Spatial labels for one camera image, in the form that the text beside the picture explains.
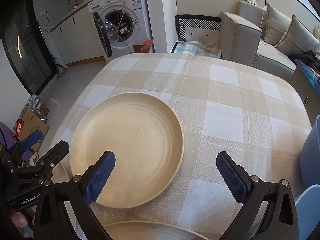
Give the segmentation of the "person's left hand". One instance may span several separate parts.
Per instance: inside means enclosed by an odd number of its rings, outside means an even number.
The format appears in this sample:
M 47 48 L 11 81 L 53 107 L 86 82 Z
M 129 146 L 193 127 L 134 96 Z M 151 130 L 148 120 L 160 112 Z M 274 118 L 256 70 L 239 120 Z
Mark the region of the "person's left hand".
M 22 213 L 12 210 L 10 213 L 10 218 L 12 222 L 15 224 L 18 231 L 21 233 L 21 235 L 24 238 L 30 238 L 30 235 L 23 229 L 25 226 L 28 225 L 26 217 Z

